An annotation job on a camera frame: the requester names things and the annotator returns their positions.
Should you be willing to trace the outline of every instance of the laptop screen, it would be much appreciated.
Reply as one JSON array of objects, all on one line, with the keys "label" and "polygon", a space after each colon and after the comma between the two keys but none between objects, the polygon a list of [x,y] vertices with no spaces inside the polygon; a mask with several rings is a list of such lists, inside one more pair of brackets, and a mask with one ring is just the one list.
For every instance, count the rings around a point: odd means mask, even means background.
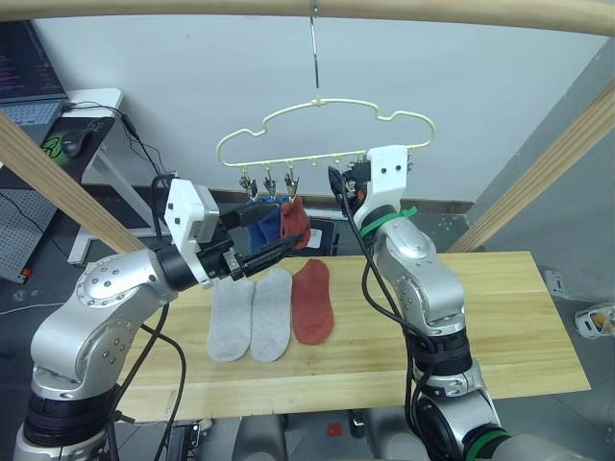
[{"label": "laptop screen", "polygon": [[63,93],[32,23],[0,23],[0,101]]}]

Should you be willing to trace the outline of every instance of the green ring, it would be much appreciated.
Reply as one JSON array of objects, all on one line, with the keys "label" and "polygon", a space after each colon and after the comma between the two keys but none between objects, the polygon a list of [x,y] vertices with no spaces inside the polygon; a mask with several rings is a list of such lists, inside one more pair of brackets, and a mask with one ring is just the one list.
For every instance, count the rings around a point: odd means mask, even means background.
[{"label": "green ring", "polygon": [[370,233],[371,231],[374,231],[377,228],[379,228],[384,223],[387,223],[391,219],[400,218],[400,217],[402,217],[402,218],[409,218],[410,216],[415,214],[417,211],[418,210],[416,209],[416,206],[413,206],[412,208],[409,208],[409,209],[403,209],[399,213],[385,214],[384,216],[381,216],[380,218],[378,218],[376,221],[374,221],[372,223],[369,223],[364,228],[361,228],[361,230],[358,232],[358,234],[362,238],[365,235],[367,235],[368,233]]},{"label": "green ring", "polygon": [[481,451],[485,445],[500,437],[510,437],[505,430],[494,430],[481,435],[478,440],[472,444],[468,450],[468,454],[465,456],[465,461],[476,461],[479,451]]}]

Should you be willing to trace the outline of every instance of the laptop keyboard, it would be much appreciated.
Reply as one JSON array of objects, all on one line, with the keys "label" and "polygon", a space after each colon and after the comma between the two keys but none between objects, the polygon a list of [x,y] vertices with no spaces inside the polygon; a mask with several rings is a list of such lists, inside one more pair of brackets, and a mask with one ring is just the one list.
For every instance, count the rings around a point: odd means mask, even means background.
[{"label": "laptop keyboard", "polygon": [[4,106],[2,109],[15,125],[28,127],[47,125],[56,112],[60,102]]}]

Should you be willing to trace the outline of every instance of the mouse pad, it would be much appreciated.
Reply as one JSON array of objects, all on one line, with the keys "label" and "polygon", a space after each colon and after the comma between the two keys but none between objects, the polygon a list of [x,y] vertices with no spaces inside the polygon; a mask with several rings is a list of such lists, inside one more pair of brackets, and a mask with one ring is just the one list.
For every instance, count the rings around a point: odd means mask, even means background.
[{"label": "mouse pad", "polygon": [[[76,182],[81,183],[84,171],[113,126],[113,117],[60,117],[40,145],[41,154],[52,158]],[[62,136],[74,130],[88,130],[90,138],[84,151],[76,158],[69,158],[62,151]],[[0,187],[3,189],[32,189],[6,166],[0,168]]]}]

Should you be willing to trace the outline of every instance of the sock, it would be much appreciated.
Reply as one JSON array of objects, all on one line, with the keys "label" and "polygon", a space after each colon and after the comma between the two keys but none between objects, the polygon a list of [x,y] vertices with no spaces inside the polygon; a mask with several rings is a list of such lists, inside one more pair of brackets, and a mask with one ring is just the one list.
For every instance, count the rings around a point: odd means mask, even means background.
[{"label": "sock", "polygon": [[208,354],[216,362],[231,362],[250,346],[254,282],[219,280],[213,287]]},{"label": "sock", "polygon": [[[288,200],[287,197],[281,199],[272,199],[271,197],[265,197],[258,199],[259,202],[273,203],[281,205]],[[258,227],[265,237],[267,243],[280,240],[280,207],[271,211],[267,216],[258,221]]]},{"label": "sock", "polygon": [[329,299],[329,269],[320,259],[310,259],[292,276],[292,327],[300,343],[323,343],[333,329]]},{"label": "sock", "polygon": [[272,268],[254,288],[250,352],[260,362],[273,362],[288,346],[291,289],[292,277],[279,267]]},{"label": "sock", "polygon": [[248,230],[248,234],[250,235],[250,252],[252,255],[255,255],[260,251],[260,247],[267,243],[267,239],[257,223],[250,224],[249,226],[246,226],[246,228]]},{"label": "sock", "polygon": [[309,242],[309,218],[304,210],[304,202],[301,197],[282,205],[282,237],[301,235],[302,240],[295,249],[305,248]]}]

